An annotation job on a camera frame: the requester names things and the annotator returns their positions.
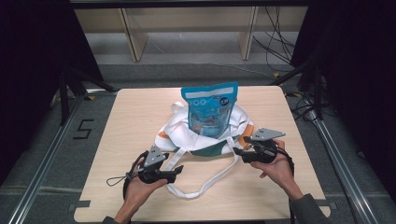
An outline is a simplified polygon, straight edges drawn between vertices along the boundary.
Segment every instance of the hand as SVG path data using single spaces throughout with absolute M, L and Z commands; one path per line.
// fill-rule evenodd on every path
M 274 139 L 278 147 L 285 149 L 285 142 Z M 262 170 L 260 178 L 269 176 L 275 183 L 277 183 L 288 194 L 292 201 L 302 198 L 300 188 L 294 181 L 288 159 L 286 156 L 277 153 L 276 158 L 271 163 L 262 163 L 253 161 L 250 165 L 256 169 Z
M 137 163 L 136 167 L 139 167 L 142 162 L 143 158 Z M 137 174 L 134 174 L 126 190 L 124 204 L 114 220 L 118 223 L 128 223 L 139 207 L 146 202 L 151 193 L 167 183 L 168 181 L 166 179 L 160 179 L 152 184 L 146 184 L 137 177 Z

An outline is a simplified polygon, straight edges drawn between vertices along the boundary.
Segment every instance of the camera rig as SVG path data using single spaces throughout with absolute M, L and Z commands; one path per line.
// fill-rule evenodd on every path
M 251 136 L 245 136 L 244 140 L 248 145 L 244 149 L 237 147 L 233 148 L 236 155 L 242 157 L 244 163 L 251 163 L 253 161 L 259 161 L 262 163 L 271 163 L 276 158 L 277 153 L 284 155 L 289 162 L 291 172 L 294 173 L 294 163 L 285 151 L 284 148 L 280 148 L 273 141 L 274 138 L 284 136 L 285 133 L 260 128 Z
M 183 165 L 178 166 L 174 171 L 161 171 L 160 168 L 168 157 L 169 153 L 161 153 L 160 149 L 155 145 L 151 146 L 150 151 L 146 150 L 140 154 L 132 165 L 131 171 L 126 174 L 123 185 L 123 197 L 125 198 L 126 190 L 132 178 L 134 178 L 134 173 L 137 173 L 140 180 L 146 184 L 154 183 L 159 179 L 167 179 L 168 184 L 175 183 L 177 175 L 183 170 Z M 138 169 L 135 169 L 141 158 L 144 158 L 143 162 L 140 163 Z

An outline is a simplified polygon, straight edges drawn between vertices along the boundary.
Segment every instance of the blue plastic bag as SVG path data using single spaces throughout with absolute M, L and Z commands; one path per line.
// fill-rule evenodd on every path
M 189 105 L 189 128 L 219 138 L 228 128 L 237 93 L 237 82 L 182 88 L 181 96 Z

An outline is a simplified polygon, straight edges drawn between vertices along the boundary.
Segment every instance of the metal frame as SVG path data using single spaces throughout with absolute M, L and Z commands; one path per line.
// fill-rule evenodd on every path
M 353 177 L 352 172 L 347 166 L 346 161 L 340 153 L 337 145 L 332 140 L 332 136 L 327 130 L 324 121 L 321 119 L 316 119 L 317 115 L 315 111 L 310 111 L 311 119 L 314 119 L 314 124 L 318 127 L 320 133 L 323 136 L 327 149 L 329 151 L 329 155 L 331 160 L 334 163 L 334 169 L 340 175 L 341 180 L 346 187 L 346 191 L 350 195 L 353 203 L 355 204 L 359 214 L 361 215 L 361 219 L 364 223 L 379 223 L 378 218 L 376 217 L 371 205 L 367 201 L 364 196 L 361 188 Z
M 123 7 L 274 7 L 331 4 L 330 0 L 70 0 L 59 3 L 50 0 L 30 0 L 34 5 L 70 6 L 72 8 L 123 8 Z
M 81 105 L 84 96 L 77 96 L 72 104 L 71 113 L 68 119 L 65 121 L 64 125 L 62 125 L 58 132 L 55 135 L 55 138 L 52 140 L 52 143 L 49 146 L 49 150 L 47 151 L 43 161 L 40 163 L 37 171 L 35 172 L 35 176 L 27 187 L 26 191 L 23 193 L 20 202 L 16 206 L 11 218 L 9 219 L 9 224 L 18 224 L 23 223 L 25 220 L 34 200 L 35 196 L 40 190 L 40 186 L 43 183 L 52 162 L 58 153 L 58 149 L 64 140 L 64 135 L 69 129 L 69 124 L 73 116 L 76 114 L 78 107 Z

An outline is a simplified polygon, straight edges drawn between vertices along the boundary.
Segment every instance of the wooden table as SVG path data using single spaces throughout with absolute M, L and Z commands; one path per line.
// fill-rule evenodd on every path
M 89 207 L 77 208 L 78 222 L 101 222 L 114 217 L 122 205 L 122 183 L 106 184 L 113 176 L 125 175 L 132 162 L 150 149 L 160 128 L 173 115 L 171 104 L 184 102 L 180 88 L 129 89 L 119 91 L 80 200 Z M 295 163 L 295 179 L 303 193 L 324 200 L 318 178 L 304 143 L 279 87 L 239 87 L 238 101 L 254 122 L 255 131 L 267 128 L 285 132 L 280 139 Z M 232 155 L 201 158 L 185 155 L 183 172 L 176 186 L 197 191 L 209 178 L 233 162 Z M 223 179 L 197 199 L 177 198 L 166 187 L 157 189 L 133 217 L 134 221 L 263 220 L 289 218 L 288 197 L 269 178 L 242 160 Z M 326 216 L 328 206 L 321 207 Z

